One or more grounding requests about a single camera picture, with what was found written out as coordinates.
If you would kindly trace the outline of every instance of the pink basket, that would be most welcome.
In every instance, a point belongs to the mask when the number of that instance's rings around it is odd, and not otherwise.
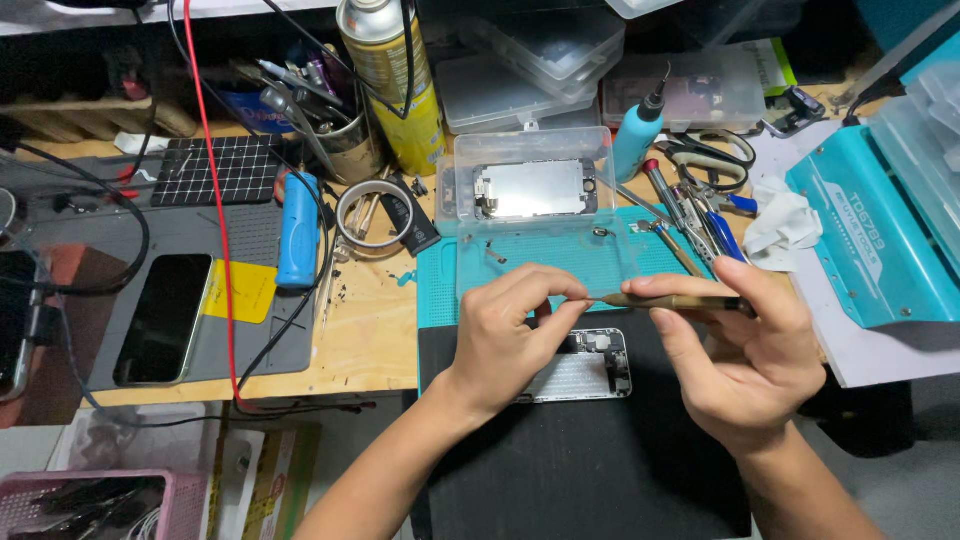
[[[181,475],[161,470],[77,471],[62,473],[14,473],[0,480],[0,540],[7,540],[13,527],[34,525],[42,516],[31,503],[60,489],[72,479],[163,477],[166,489],[157,523],[157,540],[197,540],[204,519],[206,477]]]

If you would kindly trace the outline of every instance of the screwdriver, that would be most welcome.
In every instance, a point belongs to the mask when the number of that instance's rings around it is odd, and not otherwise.
[[[634,294],[608,294],[603,298],[587,298],[613,307],[636,307],[641,309],[692,309],[698,311],[739,311],[748,319],[756,319],[754,306],[739,296],[683,296],[674,294],[658,298],[642,298]]]

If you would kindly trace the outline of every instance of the wooden workbench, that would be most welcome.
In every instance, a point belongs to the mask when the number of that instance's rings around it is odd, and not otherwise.
[[[238,136],[246,132],[235,125],[214,126],[213,136]],[[452,151],[453,137],[448,137]],[[112,144],[88,141],[55,144],[30,141],[60,158],[110,157],[119,152]],[[679,181],[671,163],[659,151],[660,168],[669,184]],[[435,178],[423,179],[430,193],[420,205],[431,218],[435,211]],[[657,203],[657,195],[643,174],[627,184],[640,197]],[[617,196],[621,207],[631,206]],[[742,240],[751,219],[728,214],[734,236]],[[386,237],[391,228],[381,209],[371,226],[371,241],[378,234]],[[404,274],[417,268],[417,262],[405,249],[393,246],[380,252],[368,252],[363,260],[351,260],[337,266],[341,276],[334,285],[332,304],[325,331],[319,321],[314,328],[310,367],[300,373],[251,378],[243,390],[246,399],[363,393],[417,388],[417,285],[401,286]],[[229,400],[229,380],[189,382],[176,386],[137,388],[96,392],[104,406],[142,405]]]

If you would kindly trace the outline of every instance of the person's left hand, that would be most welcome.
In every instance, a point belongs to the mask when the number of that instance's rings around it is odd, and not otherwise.
[[[547,299],[569,299],[554,312]],[[447,398],[487,422],[506,408],[553,359],[577,319],[592,306],[587,288],[568,272],[527,263],[467,291],[460,306],[457,355],[440,373]],[[524,324],[534,311],[538,327]]]

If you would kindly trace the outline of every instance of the blue plastic bottle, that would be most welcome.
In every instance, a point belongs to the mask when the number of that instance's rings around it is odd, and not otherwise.
[[[310,188],[317,189],[317,177],[305,172],[300,174]],[[317,244],[320,243],[317,203],[293,173],[287,173],[283,187],[283,229],[276,286],[306,288],[317,273]]]
[[[663,88],[669,76],[668,68],[657,89],[644,98],[643,103],[634,105],[623,115],[620,130],[613,141],[613,172],[618,184],[629,182],[636,176],[650,146],[663,129]]]

